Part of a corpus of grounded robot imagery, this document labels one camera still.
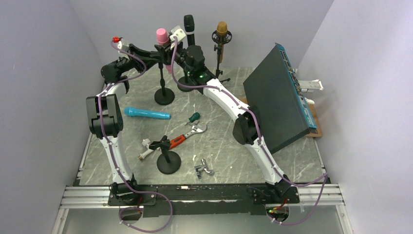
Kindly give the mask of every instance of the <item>marble surface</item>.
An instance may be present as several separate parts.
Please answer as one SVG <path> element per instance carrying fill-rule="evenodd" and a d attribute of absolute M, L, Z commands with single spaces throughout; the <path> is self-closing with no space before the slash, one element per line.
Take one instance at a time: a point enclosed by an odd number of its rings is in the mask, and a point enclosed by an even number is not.
<path fill-rule="evenodd" d="M 231 78 L 224 86 L 236 97 L 244 98 L 243 81 L 254 68 L 223 68 L 220 79 Z M 183 71 L 175 71 L 180 78 Z M 232 136 L 233 121 L 229 115 L 214 101 L 197 91 L 184 93 L 178 90 L 171 75 L 164 69 L 166 87 L 175 93 L 175 100 L 167 106 L 158 105 L 154 101 L 154 93 L 160 88 L 159 69 L 155 67 L 138 79 L 130 82 L 129 92 L 120 100 L 121 111 L 127 106 L 139 109 L 167 112 L 171 119 L 153 119 L 145 117 L 128 117 L 123 114 L 123 144 L 128 163 L 139 184 L 190 184 L 190 183 L 256 183 L 264 182 L 263 173 L 253 156 Z M 194 112 L 201 114 L 199 124 L 207 125 L 208 130 L 195 134 L 181 145 L 172 149 L 181 156 L 181 168 L 172 175 L 160 173 L 156 167 L 159 151 L 147 156 L 143 161 L 138 159 L 144 152 L 142 140 L 160 140 L 163 135 L 173 139 L 190 131 L 184 126 Z M 309 182 L 322 174 L 319 155 L 314 140 L 304 137 L 273 154 L 275 161 L 285 174 L 294 182 Z M 194 166 L 201 165 L 205 158 L 215 175 L 202 172 L 198 179 Z M 84 164 L 81 185 L 109 185 L 112 173 L 107 156 L 99 140 L 93 136 Z"/>

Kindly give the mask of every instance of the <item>blue microphone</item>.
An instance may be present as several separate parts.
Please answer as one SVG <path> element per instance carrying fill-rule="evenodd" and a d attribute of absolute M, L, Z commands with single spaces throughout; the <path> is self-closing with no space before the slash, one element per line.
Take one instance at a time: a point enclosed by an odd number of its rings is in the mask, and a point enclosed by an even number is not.
<path fill-rule="evenodd" d="M 127 116 L 142 116 L 142 117 L 149 117 L 149 118 L 170 119 L 169 113 L 141 110 L 141 109 L 137 109 L 131 106 L 126 107 L 124 113 Z"/>

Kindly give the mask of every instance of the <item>green screwdriver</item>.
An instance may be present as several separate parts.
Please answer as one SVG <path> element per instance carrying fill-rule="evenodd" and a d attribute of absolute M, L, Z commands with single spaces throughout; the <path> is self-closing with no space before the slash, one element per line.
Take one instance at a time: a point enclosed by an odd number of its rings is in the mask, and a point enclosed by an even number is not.
<path fill-rule="evenodd" d="M 198 112 L 195 112 L 191 117 L 189 117 L 189 122 L 186 123 L 185 125 L 189 124 L 189 123 L 193 123 L 195 120 L 199 119 L 201 115 Z"/>

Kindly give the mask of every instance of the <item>wall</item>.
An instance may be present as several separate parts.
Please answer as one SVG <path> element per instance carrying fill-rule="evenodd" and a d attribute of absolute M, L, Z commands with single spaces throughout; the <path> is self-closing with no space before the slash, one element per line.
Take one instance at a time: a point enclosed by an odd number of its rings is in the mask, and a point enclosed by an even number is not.
<path fill-rule="evenodd" d="M 413 229 L 412 39 L 413 2 L 335 0 L 299 66 L 355 233 Z"/>
<path fill-rule="evenodd" d="M 257 66 L 278 42 L 298 66 L 333 0 L 70 0 L 101 59 L 111 62 L 110 46 L 122 36 L 146 50 L 155 50 L 158 28 L 184 27 L 184 15 L 194 15 L 195 42 L 208 66 L 216 66 L 211 34 L 226 21 L 233 40 L 225 46 L 222 67 Z"/>
<path fill-rule="evenodd" d="M 50 233 L 102 62 L 66 0 L 1 1 L 0 54 L 0 233 Z"/>

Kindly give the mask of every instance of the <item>wooden block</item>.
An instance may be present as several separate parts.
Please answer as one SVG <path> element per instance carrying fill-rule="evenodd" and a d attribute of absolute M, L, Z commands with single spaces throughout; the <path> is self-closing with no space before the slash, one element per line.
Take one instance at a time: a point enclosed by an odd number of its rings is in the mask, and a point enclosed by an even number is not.
<path fill-rule="evenodd" d="M 245 104 L 248 104 L 246 98 L 240 98 L 240 101 L 242 101 Z M 310 108 L 311 114 L 313 115 L 313 119 L 316 122 L 317 125 L 317 134 L 315 133 L 309 133 L 307 135 L 305 135 L 306 137 L 322 137 L 322 130 L 321 130 L 321 125 L 319 122 L 319 118 L 317 117 L 317 113 L 316 113 L 316 108 L 313 104 L 308 104 L 308 107 Z"/>

